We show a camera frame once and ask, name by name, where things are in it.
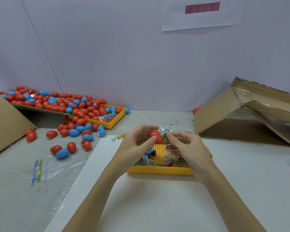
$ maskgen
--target left hand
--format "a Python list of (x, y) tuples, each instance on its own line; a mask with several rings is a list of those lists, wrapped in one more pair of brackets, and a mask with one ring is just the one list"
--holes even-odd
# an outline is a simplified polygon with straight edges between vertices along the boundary
[(128, 168), (133, 166), (143, 154), (155, 144), (156, 136), (149, 138), (153, 130), (159, 129), (156, 125), (139, 125), (128, 132), (122, 140), (117, 152), (109, 165), (115, 170), (117, 177), (123, 175)]

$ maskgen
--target white wall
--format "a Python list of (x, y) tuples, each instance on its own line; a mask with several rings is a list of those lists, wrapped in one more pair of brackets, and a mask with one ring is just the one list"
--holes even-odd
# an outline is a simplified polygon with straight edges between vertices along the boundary
[(0, 0), (0, 91), (61, 91), (20, 0)]
[(155, 110), (192, 110), (235, 76), (290, 92), (290, 0), (249, 0), (241, 25), (171, 32), (160, 0), (21, 1), (63, 92)]

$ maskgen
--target printed paper sign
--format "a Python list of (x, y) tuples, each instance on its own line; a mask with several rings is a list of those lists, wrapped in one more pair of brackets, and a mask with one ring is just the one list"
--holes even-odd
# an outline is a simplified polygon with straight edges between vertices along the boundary
[(243, 23), (248, 0), (161, 0), (162, 31)]

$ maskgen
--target yellow plastic tray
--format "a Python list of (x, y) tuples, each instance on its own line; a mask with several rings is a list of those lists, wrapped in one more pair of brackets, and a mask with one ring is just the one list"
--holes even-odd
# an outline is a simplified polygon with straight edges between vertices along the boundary
[[(116, 107), (116, 106), (111, 106), (111, 105), (104, 105), (105, 107)], [(107, 123), (107, 122), (103, 122), (103, 121), (97, 121), (97, 120), (91, 120), (91, 119), (86, 119), (87, 122), (91, 123), (91, 124), (99, 124), (99, 125), (103, 125), (104, 128), (106, 129), (112, 129), (112, 127), (126, 114), (126, 110), (124, 107), (116, 107), (119, 109), (123, 109), (111, 122)]]
[[(164, 164), (162, 157), (166, 154), (164, 144), (154, 145), (156, 155), (151, 160)], [(156, 167), (156, 166), (132, 166), (128, 168), (127, 173), (151, 173), (151, 174), (175, 174), (175, 175), (193, 175), (190, 168), (183, 167)]]

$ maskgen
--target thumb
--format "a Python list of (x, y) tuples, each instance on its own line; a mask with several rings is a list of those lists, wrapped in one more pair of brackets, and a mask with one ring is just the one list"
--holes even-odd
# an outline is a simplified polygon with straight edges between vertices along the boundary
[(174, 146), (176, 146), (177, 148), (180, 148), (181, 145), (183, 144), (180, 140), (178, 140), (173, 134), (171, 134), (170, 132), (166, 133), (166, 136), (168, 138), (168, 140), (170, 141), (170, 143), (172, 143)]
[(155, 144), (157, 140), (157, 136), (152, 136), (150, 139), (148, 139), (146, 142), (144, 142), (142, 145), (139, 145), (139, 149), (145, 153), (151, 146)]

